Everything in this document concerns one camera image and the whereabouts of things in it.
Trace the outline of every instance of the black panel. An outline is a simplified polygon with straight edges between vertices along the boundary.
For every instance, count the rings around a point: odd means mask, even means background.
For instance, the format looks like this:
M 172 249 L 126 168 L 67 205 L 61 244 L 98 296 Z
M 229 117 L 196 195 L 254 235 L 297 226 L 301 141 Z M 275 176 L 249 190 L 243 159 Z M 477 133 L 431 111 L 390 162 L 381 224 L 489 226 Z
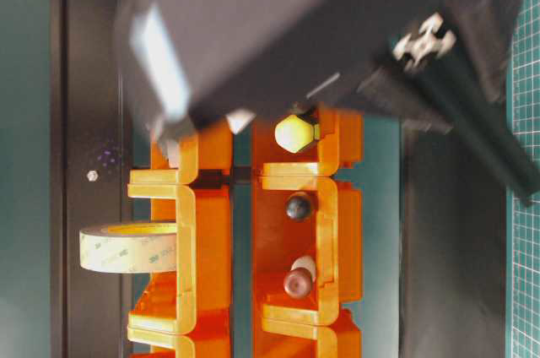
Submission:
M 504 357 L 505 189 L 453 134 L 403 143 L 400 356 Z
M 63 132 L 65 146 L 65 321 L 63 356 L 128 356 L 129 277 L 79 266 L 78 231 L 131 217 L 126 196 L 131 126 L 112 47 L 120 0 L 65 0 Z M 87 173 L 99 172 L 90 182 Z M 59 343 L 53 340 L 58 352 Z

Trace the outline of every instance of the roll of tape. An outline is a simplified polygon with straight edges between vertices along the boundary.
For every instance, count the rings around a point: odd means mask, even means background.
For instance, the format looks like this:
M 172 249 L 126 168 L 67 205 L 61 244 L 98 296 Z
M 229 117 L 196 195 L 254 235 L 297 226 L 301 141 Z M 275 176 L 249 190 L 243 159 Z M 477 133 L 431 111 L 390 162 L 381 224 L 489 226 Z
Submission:
M 176 223 L 133 223 L 82 229 L 81 267 L 141 274 L 176 271 Z

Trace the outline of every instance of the black ball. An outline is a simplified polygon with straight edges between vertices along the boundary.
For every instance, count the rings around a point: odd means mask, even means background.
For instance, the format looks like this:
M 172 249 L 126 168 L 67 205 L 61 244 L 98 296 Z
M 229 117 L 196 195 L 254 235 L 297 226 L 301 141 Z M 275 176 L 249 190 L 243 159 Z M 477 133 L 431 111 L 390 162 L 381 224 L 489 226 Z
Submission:
M 310 199 L 304 195 L 293 195 L 287 201 L 287 216 L 292 220 L 303 220 L 310 217 L 312 205 Z

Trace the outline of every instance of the black frame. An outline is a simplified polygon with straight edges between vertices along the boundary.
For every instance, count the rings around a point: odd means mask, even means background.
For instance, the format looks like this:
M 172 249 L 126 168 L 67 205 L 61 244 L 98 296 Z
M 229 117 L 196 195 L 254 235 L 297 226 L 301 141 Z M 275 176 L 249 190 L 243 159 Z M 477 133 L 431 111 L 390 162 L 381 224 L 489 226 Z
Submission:
M 84 271 L 78 230 L 130 220 L 132 124 L 114 61 L 121 0 L 51 0 L 51 356 L 127 357 L 128 275 Z M 107 150 L 109 163 L 95 155 Z M 101 169 L 97 182 L 86 173 Z

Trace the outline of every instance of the small bottle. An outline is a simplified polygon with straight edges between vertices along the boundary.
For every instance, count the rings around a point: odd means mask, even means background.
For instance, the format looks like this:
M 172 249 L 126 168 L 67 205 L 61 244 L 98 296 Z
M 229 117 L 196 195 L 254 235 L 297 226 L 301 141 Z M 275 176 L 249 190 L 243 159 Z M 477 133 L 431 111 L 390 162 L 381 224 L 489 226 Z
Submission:
M 315 281 L 315 260 L 309 255 L 304 255 L 294 261 L 283 280 L 283 287 L 290 297 L 304 299 L 311 293 Z

